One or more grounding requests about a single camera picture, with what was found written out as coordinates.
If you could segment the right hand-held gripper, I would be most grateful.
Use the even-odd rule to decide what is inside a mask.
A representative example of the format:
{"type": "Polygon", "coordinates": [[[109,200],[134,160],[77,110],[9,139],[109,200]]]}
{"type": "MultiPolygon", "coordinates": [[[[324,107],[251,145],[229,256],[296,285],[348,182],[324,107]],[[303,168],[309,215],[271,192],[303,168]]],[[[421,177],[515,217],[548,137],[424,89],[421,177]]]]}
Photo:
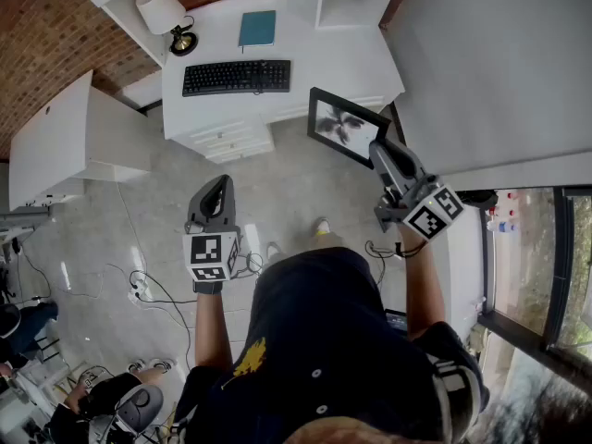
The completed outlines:
{"type": "Polygon", "coordinates": [[[456,192],[441,178],[426,174],[413,151],[398,141],[372,141],[370,159],[384,185],[375,207],[379,226],[386,232],[402,224],[424,240],[433,240],[464,212],[456,192]],[[403,177],[397,185],[397,176],[403,177]]]}

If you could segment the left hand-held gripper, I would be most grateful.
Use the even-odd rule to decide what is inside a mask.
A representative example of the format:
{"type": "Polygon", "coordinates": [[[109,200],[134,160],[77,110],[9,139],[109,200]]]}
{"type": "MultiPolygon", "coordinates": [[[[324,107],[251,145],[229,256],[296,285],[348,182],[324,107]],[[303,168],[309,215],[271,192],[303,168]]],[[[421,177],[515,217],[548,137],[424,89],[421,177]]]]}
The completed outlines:
{"type": "Polygon", "coordinates": [[[184,262],[191,279],[230,280],[241,249],[230,175],[209,180],[193,195],[184,228],[184,262]]]}

